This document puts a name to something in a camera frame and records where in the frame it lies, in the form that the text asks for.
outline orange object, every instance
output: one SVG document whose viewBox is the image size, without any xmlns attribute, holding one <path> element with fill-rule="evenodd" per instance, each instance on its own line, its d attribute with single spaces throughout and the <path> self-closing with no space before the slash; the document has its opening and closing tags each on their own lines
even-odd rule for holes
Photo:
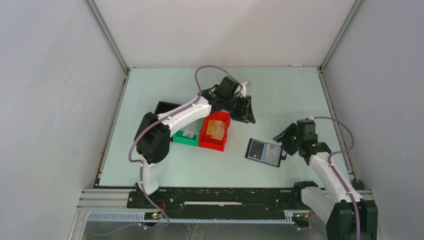
<svg viewBox="0 0 424 240">
<path fill-rule="evenodd" d="M 200 128 L 198 146 L 223 152 L 230 122 L 230 114 L 224 111 L 205 117 Z"/>
</svg>

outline metal frame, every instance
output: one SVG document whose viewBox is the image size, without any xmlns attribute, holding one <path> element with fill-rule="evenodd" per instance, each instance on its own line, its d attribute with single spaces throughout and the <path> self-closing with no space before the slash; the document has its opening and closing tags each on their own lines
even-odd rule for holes
<svg viewBox="0 0 424 240">
<path fill-rule="evenodd" d="M 101 176 L 102 169 L 104 166 L 104 159 L 106 159 L 106 155 L 112 140 L 112 134 L 115 129 L 117 116 L 119 113 L 119 110 L 121 108 L 122 100 L 124 97 L 124 92 L 127 87 L 128 78 L 130 76 L 131 69 L 128 68 L 127 64 L 124 61 L 124 58 L 114 40 L 112 37 L 112 34 L 107 27 L 105 20 L 103 19 L 99 8 L 97 7 L 95 0 L 85 0 L 89 10 L 93 14 L 94 18 L 96 19 L 101 31 L 103 32 L 106 41 L 110 45 L 113 53 L 115 54 L 116 58 L 119 61 L 119 64 L 121 65 L 122 69 L 126 73 L 126 77 L 124 80 L 124 84 L 121 89 L 121 93 L 119 94 L 118 101 L 116 104 L 116 109 L 113 114 L 110 129 L 107 133 L 107 137 L 105 139 L 105 145 L 104 145 L 104 151 L 103 154 L 100 156 L 100 164 L 98 168 L 97 175 L 95 176 L 95 182 L 98 181 L 98 179 Z M 343 38 L 344 34 L 346 33 L 348 27 L 350 26 L 350 23 L 352 19 L 354 18 L 355 14 L 357 13 L 359 7 L 361 6 L 361 3 L 363 0 L 356 0 L 354 4 L 352 5 L 352 8 L 350 9 L 349 14 L 347 15 L 346 19 L 344 20 L 336 38 L 334 39 L 334 42 L 332 43 L 330 49 L 328 50 L 321 66 L 317 67 L 317 72 L 319 75 L 319 79 L 321 81 L 322 89 L 324 91 L 324 96 L 327 101 L 328 108 L 330 110 L 330 115 L 333 118 L 338 118 L 337 109 L 334 105 L 334 101 L 332 98 L 332 94 L 330 91 L 330 88 L 326 82 L 325 76 L 323 74 L 323 70 L 326 69 L 331 57 L 333 56 L 336 48 L 338 47 L 341 39 Z M 341 127 L 338 124 L 334 124 L 334 129 L 336 131 L 337 139 L 339 141 L 341 149 L 345 150 L 347 148 L 345 138 L 342 134 Z M 349 174 L 349 178 L 352 181 L 355 180 L 355 171 L 354 171 L 354 165 L 352 164 L 351 157 L 349 153 L 345 153 L 343 155 L 344 162 L 347 167 L 347 171 Z M 116 188 L 95 188 L 95 189 L 83 189 L 73 220 L 72 224 L 70 226 L 70 230 L 67 236 L 68 240 L 81 240 L 84 235 L 84 231 L 86 228 L 86 224 L 89 221 L 114 221 L 114 222 L 137 222 L 137 220 L 141 219 L 140 216 L 143 216 L 144 212 L 152 212 L 155 211 L 155 209 L 128 209 L 127 208 L 127 200 L 128 200 L 128 194 L 132 191 L 131 189 L 116 189 Z M 363 196 L 365 200 L 374 200 L 373 195 L 370 190 L 358 190 L 358 193 Z M 285 210 L 286 219 L 281 219 L 277 221 L 267 221 L 267 220 L 250 220 L 250 221 L 240 221 L 240 223 L 263 223 L 263 224 L 275 224 L 275 223 L 282 223 L 282 224 L 292 224 L 292 216 L 293 214 L 304 214 L 308 213 L 309 209 L 304 210 Z M 228 221 L 228 220 L 204 220 L 204 219 L 172 219 L 171 222 L 173 223 L 236 223 L 236 221 Z"/>
<path fill-rule="evenodd" d="M 352 5 L 352 8 L 350 9 L 349 13 L 347 14 L 346 19 L 344 20 L 343 24 L 341 25 L 340 30 L 337 33 L 337 36 L 335 37 L 330 49 L 327 52 L 327 55 L 325 55 L 324 60 L 322 61 L 322 64 L 320 66 L 320 69 L 325 70 L 327 65 L 329 64 L 330 59 L 332 58 L 334 51 L 339 46 L 340 41 L 342 40 L 343 36 L 345 35 L 346 31 L 348 30 L 353 18 L 358 12 L 359 7 L 361 6 L 362 2 L 364 0 L 355 0 L 355 2 Z"/>
<path fill-rule="evenodd" d="M 97 4 L 95 0 L 85 0 L 87 3 L 88 9 L 93 14 L 94 19 L 97 21 L 98 26 L 100 27 L 100 30 L 102 31 L 104 37 L 106 38 L 106 42 L 109 44 L 109 46 L 112 48 L 113 53 L 115 54 L 116 58 L 119 61 L 119 64 L 121 65 L 123 71 L 125 73 L 128 72 L 128 66 L 125 63 L 124 57 L 122 56 L 117 43 L 115 42 L 114 38 L 112 37 L 111 31 L 109 30 L 108 26 L 106 25 L 105 19 L 103 19 L 102 14 L 100 13 L 99 8 L 97 7 Z"/>
<path fill-rule="evenodd" d="M 156 209 L 127 208 L 128 194 L 131 189 L 83 189 L 76 207 L 75 215 L 68 234 L 68 240 L 81 240 L 86 224 L 91 221 L 110 221 L 137 223 L 143 219 L 145 212 L 155 212 Z M 364 200 L 374 200 L 370 190 L 358 190 Z M 309 213 L 309 209 L 285 210 L 285 219 L 280 220 L 207 220 L 207 219 L 170 219 L 171 223 L 239 223 L 239 224 L 294 224 L 295 214 Z"/>
<path fill-rule="evenodd" d="M 122 84 L 122 88 L 121 88 L 121 91 L 120 91 L 118 99 L 117 99 L 115 111 L 113 112 L 113 116 L 112 116 L 112 119 L 111 119 L 110 128 L 109 128 L 109 131 L 107 132 L 106 138 L 104 140 L 104 148 L 103 148 L 103 151 L 100 155 L 100 160 L 99 160 L 99 164 L 98 164 L 99 167 L 97 168 L 97 173 L 94 176 L 92 186 L 97 186 L 98 182 L 100 180 L 100 177 L 102 176 L 103 167 L 105 166 L 105 159 L 106 159 L 106 156 L 108 155 L 109 146 L 111 145 L 112 135 L 113 135 L 114 130 L 115 130 L 115 125 L 117 123 L 118 114 L 119 114 L 119 111 L 121 109 L 122 100 L 124 99 L 124 93 L 125 93 L 125 90 L 127 89 L 128 79 L 130 78 L 131 69 L 132 68 L 130 68 L 128 70 L 128 73 L 125 75 L 125 78 L 124 78 L 124 81 L 123 81 L 123 84 Z"/>
<path fill-rule="evenodd" d="M 324 96 L 327 102 L 328 109 L 330 111 L 330 116 L 334 119 L 339 120 L 339 115 L 337 113 L 337 109 L 334 104 L 332 94 L 330 92 L 330 88 L 327 84 L 326 78 L 324 77 L 322 71 L 318 67 L 316 68 L 316 70 L 318 72 L 319 80 L 321 81 L 322 90 L 324 91 Z M 337 135 L 338 144 L 340 145 L 340 149 L 341 150 L 348 149 L 346 145 L 346 141 L 345 141 L 345 136 L 343 135 L 343 132 L 342 132 L 342 127 L 340 126 L 340 124 L 335 122 L 333 122 L 333 125 L 334 125 L 335 134 Z M 347 175 L 349 177 L 350 183 L 353 183 L 358 178 L 355 174 L 355 169 L 353 167 L 352 159 L 349 152 L 343 153 L 343 160 L 347 168 Z"/>
</svg>

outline white object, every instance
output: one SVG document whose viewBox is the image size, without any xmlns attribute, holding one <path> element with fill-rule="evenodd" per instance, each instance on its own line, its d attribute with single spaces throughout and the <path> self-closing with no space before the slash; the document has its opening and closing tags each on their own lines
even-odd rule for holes
<svg viewBox="0 0 424 240">
<path fill-rule="evenodd" d="M 355 202 L 359 202 L 362 199 L 362 196 L 346 180 L 337 165 L 333 161 L 331 161 L 331 164 L 328 163 L 329 156 L 330 154 L 327 152 L 319 152 L 312 155 L 309 162 L 312 170 L 324 184 L 328 196 L 324 195 L 318 187 L 306 187 L 301 191 L 302 202 L 308 205 L 326 224 L 335 203 L 340 203 L 341 201 L 351 203 L 352 200 L 349 194 L 353 195 Z M 334 167 L 341 179 L 337 177 L 332 167 Z M 349 191 L 345 190 L 341 181 L 348 186 Z"/>
<path fill-rule="evenodd" d="M 157 115 L 158 118 L 161 119 L 181 110 L 186 106 L 190 106 L 186 110 L 176 114 L 175 116 L 168 117 L 162 122 L 164 125 L 169 126 L 171 136 L 186 125 L 200 118 L 207 117 L 211 113 L 212 106 L 209 105 L 208 100 L 201 96 L 199 101 L 194 103 L 196 98 L 171 111 Z M 152 164 L 147 164 L 146 159 L 142 155 L 140 155 L 140 157 L 143 160 L 143 179 L 142 182 L 138 182 L 138 186 L 141 187 L 140 184 L 143 184 L 144 190 L 148 195 L 150 195 L 159 188 L 159 177 L 165 174 L 168 156 L 165 157 L 165 159 L 162 161 Z"/>
<path fill-rule="evenodd" d="M 238 86 L 235 90 L 236 93 L 240 92 L 241 96 L 246 97 L 246 93 L 248 91 L 248 88 L 252 86 L 250 81 L 245 81 L 241 83 L 241 86 Z"/>
<path fill-rule="evenodd" d="M 164 125 L 168 125 L 169 129 L 171 131 L 171 137 L 172 135 L 174 135 L 176 132 L 178 132 L 180 129 L 182 129 L 183 127 L 187 126 L 188 124 L 207 117 L 210 113 L 211 113 L 211 108 L 212 106 L 209 105 L 208 100 L 206 100 L 204 97 L 200 97 L 199 101 L 197 103 L 194 104 L 194 106 L 192 105 L 194 103 L 196 98 L 194 98 L 193 100 L 189 101 L 188 103 L 181 105 L 171 111 L 165 112 L 165 113 L 161 113 L 158 114 L 158 118 L 164 118 L 166 116 L 171 115 L 172 113 L 177 112 L 178 110 L 191 105 L 190 108 L 178 113 L 175 116 L 172 116 L 171 118 L 168 118 L 166 120 L 164 120 L 162 123 Z"/>
</svg>

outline robotic arm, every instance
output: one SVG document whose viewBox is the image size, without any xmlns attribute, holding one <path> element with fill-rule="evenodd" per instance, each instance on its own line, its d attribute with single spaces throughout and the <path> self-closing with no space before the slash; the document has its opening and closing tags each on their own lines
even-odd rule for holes
<svg viewBox="0 0 424 240">
<path fill-rule="evenodd" d="M 377 239 L 375 202 L 364 200 L 329 159 L 331 150 L 325 142 L 318 142 L 314 120 L 298 120 L 297 125 L 290 124 L 273 140 L 281 143 L 281 148 L 291 156 L 298 152 L 324 184 L 328 195 L 313 183 L 301 190 L 300 197 L 325 223 L 329 240 L 355 239 L 355 223 L 359 219 L 360 239 Z M 354 205 L 357 205 L 358 217 L 353 217 Z"/>
<path fill-rule="evenodd" d="M 174 110 L 154 115 L 144 115 L 135 139 L 151 124 L 160 121 L 138 141 L 136 150 L 143 161 L 142 184 L 147 194 L 159 188 L 159 176 L 164 173 L 163 160 L 170 149 L 170 138 L 193 121 L 218 111 L 229 112 L 231 119 L 243 123 L 256 123 L 252 112 L 252 97 L 246 96 L 250 82 L 239 83 L 226 76 L 219 85 L 205 89 L 201 96 Z"/>
</svg>

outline floor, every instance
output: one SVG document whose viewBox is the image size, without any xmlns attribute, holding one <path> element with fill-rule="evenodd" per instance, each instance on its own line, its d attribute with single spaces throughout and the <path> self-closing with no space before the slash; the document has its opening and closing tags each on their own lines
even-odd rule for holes
<svg viewBox="0 0 424 240">
<path fill-rule="evenodd" d="M 256 124 L 232 121 L 225 151 L 172 142 L 164 159 L 167 173 L 163 187 L 285 188 L 299 181 L 315 181 L 318 176 L 298 155 L 288 156 L 279 167 L 245 158 L 250 138 L 272 143 L 290 123 L 309 116 L 330 116 L 315 67 L 228 67 L 240 82 L 250 81 Z M 125 89 L 108 152 L 101 171 L 100 186 L 133 186 L 140 166 L 128 161 L 128 153 L 143 116 L 154 112 L 158 101 L 184 104 L 197 95 L 196 68 L 133 68 Z M 217 69 L 199 72 L 203 89 L 219 84 L 225 77 Z M 319 141 L 331 150 L 340 150 L 333 123 L 316 121 Z M 136 151 L 133 159 L 138 157 Z M 342 156 L 335 162 L 347 177 Z"/>
</svg>

